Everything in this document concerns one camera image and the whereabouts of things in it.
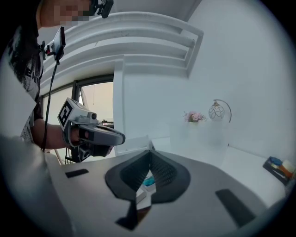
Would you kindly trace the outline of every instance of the t-shirt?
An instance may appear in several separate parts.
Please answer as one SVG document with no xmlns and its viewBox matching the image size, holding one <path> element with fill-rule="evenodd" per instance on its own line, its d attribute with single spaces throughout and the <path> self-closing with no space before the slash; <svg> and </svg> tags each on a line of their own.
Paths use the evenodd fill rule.
<svg viewBox="0 0 296 237">
<path fill-rule="evenodd" d="M 38 28 L 36 22 L 36 11 L 40 1 L 36 0 L 31 20 L 26 24 L 20 25 L 13 38 L 8 43 L 6 53 L 11 69 L 15 74 L 15 78 L 10 80 L 18 80 L 26 92 L 36 101 L 34 111 L 32 111 L 25 123 L 21 137 L 25 141 L 33 142 L 31 127 L 36 119 L 42 119 L 42 111 L 39 101 L 40 79 L 43 73 L 43 57 L 39 52 L 37 43 Z"/>
</svg>

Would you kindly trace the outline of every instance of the blue object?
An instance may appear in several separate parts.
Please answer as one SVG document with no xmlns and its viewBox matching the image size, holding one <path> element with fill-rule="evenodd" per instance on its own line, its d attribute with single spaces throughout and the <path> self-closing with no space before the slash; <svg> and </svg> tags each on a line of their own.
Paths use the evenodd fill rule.
<svg viewBox="0 0 296 237">
<path fill-rule="evenodd" d="M 280 166 L 283 162 L 280 159 L 270 156 L 269 160 L 271 163 Z"/>
<path fill-rule="evenodd" d="M 144 182 L 143 182 L 143 184 L 146 187 L 149 187 L 149 186 L 151 186 L 154 183 L 155 183 L 155 180 L 154 180 L 154 177 L 153 176 L 150 176 L 149 178 L 145 179 Z"/>
</svg>

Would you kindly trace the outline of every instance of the black cable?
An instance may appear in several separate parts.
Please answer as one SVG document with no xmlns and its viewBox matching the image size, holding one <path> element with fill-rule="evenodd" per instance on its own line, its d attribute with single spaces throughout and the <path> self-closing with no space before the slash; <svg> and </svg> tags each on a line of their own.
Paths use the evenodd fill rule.
<svg viewBox="0 0 296 237">
<path fill-rule="evenodd" d="M 68 149 L 68 157 L 70 158 L 70 149 Z"/>
<path fill-rule="evenodd" d="M 65 164 L 66 164 L 66 158 L 67 158 L 67 150 L 68 150 L 68 148 L 66 147 Z"/>
<path fill-rule="evenodd" d="M 48 121 L 48 113 L 49 113 L 49 105 L 50 105 L 50 92 L 52 87 L 52 82 L 54 81 L 54 77 L 56 74 L 56 68 L 58 63 L 55 64 L 54 72 L 52 73 L 51 81 L 50 81 L 50 88 L 49 88 L 49 94 L 48 94 L 48 101 L 47 101 L 47 108 L 46 108 L 46 117 L 45 117 L 45 128 L 44 128 L 44 137 L 42 142 L 42 151 L 45 151 L 46 146 L 46 136 L 47 136 L 47 121 Z"/>
</svg>

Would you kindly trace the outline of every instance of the glass lamp shade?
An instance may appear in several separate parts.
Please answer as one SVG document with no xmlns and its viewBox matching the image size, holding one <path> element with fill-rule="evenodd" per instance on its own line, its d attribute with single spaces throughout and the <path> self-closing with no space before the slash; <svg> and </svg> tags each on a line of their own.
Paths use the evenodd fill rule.
<svg viewBox="0 0 296 237">
<path fill-rule="evenodd" d="M 222 121 L 225 114 L 224 108 L 217 103 L 217 101 L 214 102 L 214 104 L 209 109 L 209 117 L 213 121 Z"/>
</svg>

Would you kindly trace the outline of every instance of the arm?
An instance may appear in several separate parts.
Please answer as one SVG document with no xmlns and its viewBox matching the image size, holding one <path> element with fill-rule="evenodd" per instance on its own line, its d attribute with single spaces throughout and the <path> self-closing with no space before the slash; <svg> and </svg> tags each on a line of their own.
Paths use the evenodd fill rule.
<svg viewBox="0 0 296 237">
<path fill-rule="evenodd" d="M 35 120 L 34 126 L 31 128 L 34 143 L 39 147 L 42 146 L 44 137 L 45 121 L 41 118 Z M 79 130 L 73 128 L 71 130 L 71 141 L 78 142 Z M 67 144 L 63 140 L 63 132 L 61 126 L 47 124 L 46 149 L 65 148 Z"/>
</svg>

